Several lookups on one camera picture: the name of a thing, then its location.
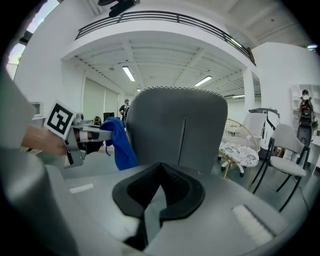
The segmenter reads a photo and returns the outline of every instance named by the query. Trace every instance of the lace tablecloth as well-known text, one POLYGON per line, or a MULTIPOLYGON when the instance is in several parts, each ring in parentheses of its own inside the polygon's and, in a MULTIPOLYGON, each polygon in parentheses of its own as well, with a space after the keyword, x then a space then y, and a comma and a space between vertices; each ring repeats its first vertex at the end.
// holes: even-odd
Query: lace tablecloth
POLYGON ((233 162, 245 167, 255 167, 259 162, 257 152, 248 146, 223 141, 219 150, 233 162))

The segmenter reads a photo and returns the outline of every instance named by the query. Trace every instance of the blue cloth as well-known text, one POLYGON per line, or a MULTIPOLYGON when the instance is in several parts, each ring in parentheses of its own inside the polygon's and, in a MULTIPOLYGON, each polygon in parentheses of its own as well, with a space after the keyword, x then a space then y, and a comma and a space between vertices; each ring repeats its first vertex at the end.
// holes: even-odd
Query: blue cloth
POLYGON ((106 140, 107 146, 114 146, 114 159, 119 171, 136 167, 137 157, 125 132, 125 122, 115 117, 108 117, 100 126, 101 130, 112 131, 112 139, 106 140))

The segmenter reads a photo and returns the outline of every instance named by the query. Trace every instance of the black chair leg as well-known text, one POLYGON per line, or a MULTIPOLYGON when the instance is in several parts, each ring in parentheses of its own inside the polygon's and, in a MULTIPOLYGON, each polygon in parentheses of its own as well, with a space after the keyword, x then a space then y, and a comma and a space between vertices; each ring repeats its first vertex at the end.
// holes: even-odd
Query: black chair leg
POLYGON ((282 210, 286 207, 286 205, 289 203, 289 201, 290 201, 290 199, 292 198, 292 196, 294 195, 294 193, 295 193, 295 191, 296 191, 296 189, 297 189, 300 181, 301 181, 301 177, 297 180, 297 182, 296 182, 296 184, 295 184, 295 186, 294 186, 291 194, 289 195, 288 199, 285 201, 285 203, 284 203, 284 204, 282 205, 282 207, 280 208, 280 210, 279 210, 280 213, 281 213, 282 210))
POLYGON ((276 190, 277 192, 280 191, 280 189, 282 189, 282 187, 287 183, 287 181, 290 179, 291 175, 288 174, 288 177, 286 177, 285 181, 281 184, 281 186, 276 190))
POLYGON ((263 162, 262 162, 262 164, 261 164, 261 166, 260 166, 260 169, 259 169, 258 173, 256 174, 256 176, 254 177, 254 179, 253 179, 253 181, 252 181, 252 184, 255 183, 256 179, 258 178, 258 176, 259 176, 259 174, 260 174, 260 172, 261 172, 261 170, 262 170, 262 167, 264 166, 264 164, 265 164, 265 162, 266 162, 266 159, 267 159, 267 157, 265 157, 265 159, 263 160, 263 162))
POLYGON ((253 191, 253 194, 256 193, 257 189, 259 188, 259 186, 260 186, 260 184, 261 184, 261 182, 262 182, 262 179, 264 178, 264 176, 265 176, 265 174, 266 174, 266 171, 267 171, 268 167, 269 167, 269 162, 266 163, 265 168, 264 168, 264 171, 263 171, 263 173, 262 173, 262 176, 261 176, 258 184, 256 185, 256 187, 255 187, 255 189, 254 189, 254 191, 253 191))

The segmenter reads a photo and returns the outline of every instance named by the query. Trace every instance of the human hand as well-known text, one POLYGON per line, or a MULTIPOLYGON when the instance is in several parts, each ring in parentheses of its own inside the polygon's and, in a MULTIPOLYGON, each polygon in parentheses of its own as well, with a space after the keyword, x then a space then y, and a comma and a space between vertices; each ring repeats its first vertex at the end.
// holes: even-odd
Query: human hand
MULTIPOLYGON (((80 139, 78 130, 74 131, 75 139, 77 142, 80 139)), ((92 138, 92 134, 88 132, 88 138, 92 138)), ((46 149, 44 151, 49 152, 56 156, 65 156, 67 154, 67 147, 62 138, 55 135, 53 132, 46 130, 46 149)))

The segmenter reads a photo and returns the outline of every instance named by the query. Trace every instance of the metal frame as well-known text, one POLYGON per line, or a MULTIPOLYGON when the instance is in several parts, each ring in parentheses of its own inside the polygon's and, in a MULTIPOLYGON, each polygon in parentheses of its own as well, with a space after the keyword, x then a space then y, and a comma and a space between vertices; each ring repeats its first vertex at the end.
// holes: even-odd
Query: metal frame
MULTIPOLYGON (((256 181, 256 179, 258 178, 264 164, 266 163, 265 165, 265 168, 264 168, 264 171, 262 173, 262 176, 257 184, 257 186, 255 187, 254 191, 253 191, 253 194, 256 193, 257 189, 259 188, 266 172, 267 172, 267 169, 269 166, 271 166, 271 163, 270 163, 270 159, 271 159, 271 156, 274 154, 275 150, 277 149, 277 147, 275 147, 275 139, 274 138, 271 138, 270 141, 269 141, 269 146, 268 146, 268 150, 267 150, 267 153, 266 153, 266 157, 265 159, 263 160, 262 162, 262 165, 260 166, 260 169, 259 171, 257 172, 256 176, 254 177, 253 181, 252 181, 252 184, 256 181)), ((308 158, 309 158, 309 153, 310 153, 310 148, 308 146, 304 146, 302 152, 301 152, 301 155, 300 157, 298 158, 298 160, 296 161, 296 164, 298 165, 300 162, 301 162, 301 159, 304 155, 304 153, 306 152, 306 157, 305 157, 305 160, 304 160, 304 163, 303 163, 303 169, 305 170, 306 169, 306 166, 307 166, 307 161, 308 161, 308 158)), ((279 192, 282 187, 287 183, 287 181, 289 180, 289 178, 291 177, 292 175, 291 174, 288 174, 288 177, 285 179, 285 181, 280 185, 280 187, 276 190, 276 192, 279 192)), ((284 202, 284 204, 282 205, 282 207, 280 208, 279 212, 282 212, 282 210, 286 207, 286 205, 289 203, 290 199, 292 198, 292 196, 294 195, 300 181, 301 181, 301 178, 302 177, 299 177, 299 179, 297 180, 297 182, 295 183, 295 186, 291 192, 291 194, 289 195, 288 199, 284 202)))
POLYGON ((244 56, 246 56, 250 60, 250 56, 251 56, 250 52, 243 45, 241 45, 237 40, 235 40, 232 36, 222 31, 220 28, 217 28, 203 20, 188 16, 188 15, 184 15, 176 12, 169 12, 169 11, 160 11, 160 10, 132 11, 132 12, 123 13, 119 17, 102 18, 100 20, 97 20, 95 22, 92 22, 80 28, 79 33, 76 36, 75 40, 83 37, 88 33, 91 33, 92 31, 95 31, 110 25, 129 22, 129 21, 141 21, 141 20, 175 22, 175 23, 196 27, 212 35, 215 35, 221 40, 224 40, 229 45, 232 45, 234 48, 240 51, 244 56))

